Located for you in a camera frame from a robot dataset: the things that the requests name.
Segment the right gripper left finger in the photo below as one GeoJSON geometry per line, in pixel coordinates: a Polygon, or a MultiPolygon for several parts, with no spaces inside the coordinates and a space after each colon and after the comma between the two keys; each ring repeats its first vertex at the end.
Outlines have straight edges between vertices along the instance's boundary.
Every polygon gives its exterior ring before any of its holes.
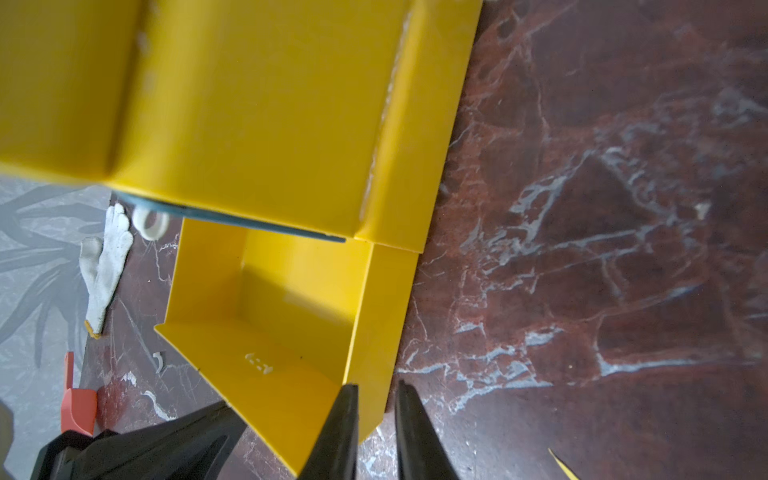
{"type": "Polygon", "coordinates": [[[298,480],[356,478],[358,398],[357,385],[342,386],[298,480]]]}

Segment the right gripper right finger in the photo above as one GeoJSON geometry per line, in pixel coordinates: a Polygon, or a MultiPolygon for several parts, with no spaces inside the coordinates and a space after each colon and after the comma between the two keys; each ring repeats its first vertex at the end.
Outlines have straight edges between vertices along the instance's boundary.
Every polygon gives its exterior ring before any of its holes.
{"type": "Polygon", "coordinates": [[[400,480],[459,479],[417,390],[404,380],[396,392],[395,427],[400,480]]]}

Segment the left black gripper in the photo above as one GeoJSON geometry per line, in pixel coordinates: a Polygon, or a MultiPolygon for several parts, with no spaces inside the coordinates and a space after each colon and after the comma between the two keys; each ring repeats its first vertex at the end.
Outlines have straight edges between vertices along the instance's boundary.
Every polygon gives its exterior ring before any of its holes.
{"type": "Polygon", "coordinates": [[[123,434],[107,429],[91,437],[68,430],[41,448],[30,478],[55,479],[75,459],[73,479],[216,479],[245,428],[220,401],[123,434]]]}

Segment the yellow drawer cabinet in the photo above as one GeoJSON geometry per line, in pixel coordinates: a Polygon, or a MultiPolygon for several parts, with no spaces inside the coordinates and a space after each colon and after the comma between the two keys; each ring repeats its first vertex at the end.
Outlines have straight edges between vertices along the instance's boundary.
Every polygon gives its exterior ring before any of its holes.
{"type": "Polygon", "coordinates": [[[424,248],[477,1],[5,1],[1,169],[424,248]]]}

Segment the white work glove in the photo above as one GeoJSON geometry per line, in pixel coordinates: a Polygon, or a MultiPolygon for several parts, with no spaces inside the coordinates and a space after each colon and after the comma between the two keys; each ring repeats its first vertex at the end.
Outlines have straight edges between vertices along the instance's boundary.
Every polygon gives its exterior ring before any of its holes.
{"type": "Polygon", "coordinates": [[[129,218],[119,203],[106,210],[103,237],[88,237],[81,242],[79,266],[88,292],[85,326],[94,339],[101,337],[107,309],[133,242],[129,218]]]}

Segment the red plastic scoop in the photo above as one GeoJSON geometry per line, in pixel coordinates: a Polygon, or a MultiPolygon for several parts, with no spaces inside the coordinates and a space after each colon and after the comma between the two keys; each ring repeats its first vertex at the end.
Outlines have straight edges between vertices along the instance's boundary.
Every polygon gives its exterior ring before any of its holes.
{"type": "Polygon", "coordinates": [[[61,432],[75,431],[92,437],[97,415],[98,397],[92,389],[73,386],[74,353],[65,355],[65,390],[60,407],[61,432]]]}

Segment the yellow bottom drawer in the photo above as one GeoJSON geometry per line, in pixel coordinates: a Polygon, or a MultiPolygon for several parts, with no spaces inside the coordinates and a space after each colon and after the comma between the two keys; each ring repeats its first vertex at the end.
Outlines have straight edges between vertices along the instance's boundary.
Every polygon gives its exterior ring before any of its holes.
{"type": "Polygon", "coordinates": [[[381,423],[418,254],[183,221],[157,328],[292,473],[344,384],[381,423]]]}

